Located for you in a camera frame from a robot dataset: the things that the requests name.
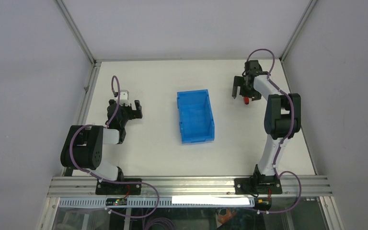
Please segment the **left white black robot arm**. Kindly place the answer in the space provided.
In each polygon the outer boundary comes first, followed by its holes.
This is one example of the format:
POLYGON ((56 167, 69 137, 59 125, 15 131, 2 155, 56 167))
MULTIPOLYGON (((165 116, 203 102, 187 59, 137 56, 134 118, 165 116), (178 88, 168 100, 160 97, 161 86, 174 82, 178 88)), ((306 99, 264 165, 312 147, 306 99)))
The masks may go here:
POLYGON ((103 160, 104 145, 122 144, 126 137, 126 124, 129 120, 143 117, 139 100, 117 105, 109 100, 107 117, 111 119, 109 127, 101 125, 72 125, 69 129, 60 154, 62 166, 81 170, 96 177, 100 182, 106 181, 106 188, 114 195, 125 189, 125 179, 120 167, 103 160))

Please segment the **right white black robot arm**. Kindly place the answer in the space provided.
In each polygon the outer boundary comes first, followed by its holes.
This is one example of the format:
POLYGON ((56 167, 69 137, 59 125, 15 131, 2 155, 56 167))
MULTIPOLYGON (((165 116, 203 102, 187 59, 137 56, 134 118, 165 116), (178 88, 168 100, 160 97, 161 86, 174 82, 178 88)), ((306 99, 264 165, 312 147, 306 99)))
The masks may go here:
POLYGON ((282 90, 258 60, 244 63, 242 75, 234 76, 231 95, 251 101, 266 100, 264 129, 267 140, 261 160, 247 183, 255 193, 263 194, 270 186, 280 186, 277 162, 289 140, 301 129, 301 96, 282 90))

